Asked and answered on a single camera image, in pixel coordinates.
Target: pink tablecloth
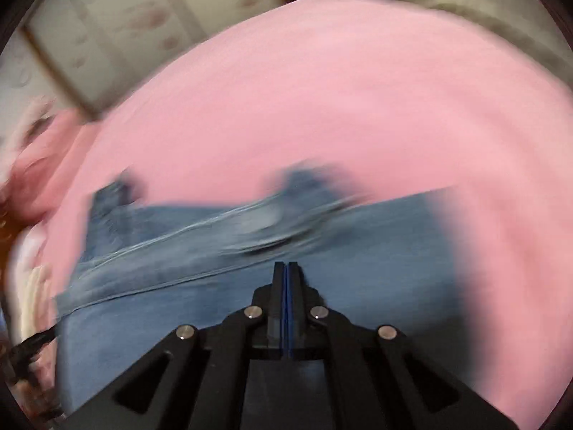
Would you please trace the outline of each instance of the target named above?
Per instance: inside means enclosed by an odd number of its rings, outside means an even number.
[[[480,390],[536,428],[573,375],[573,107],[517,49],[386,0],[302,0],[194,48],[110,113],[44,262],[61,292],[90,194],[130,168],[145,202],[236,203],[295,162],[334,163],[372,201],[454,186],[444,206]]]

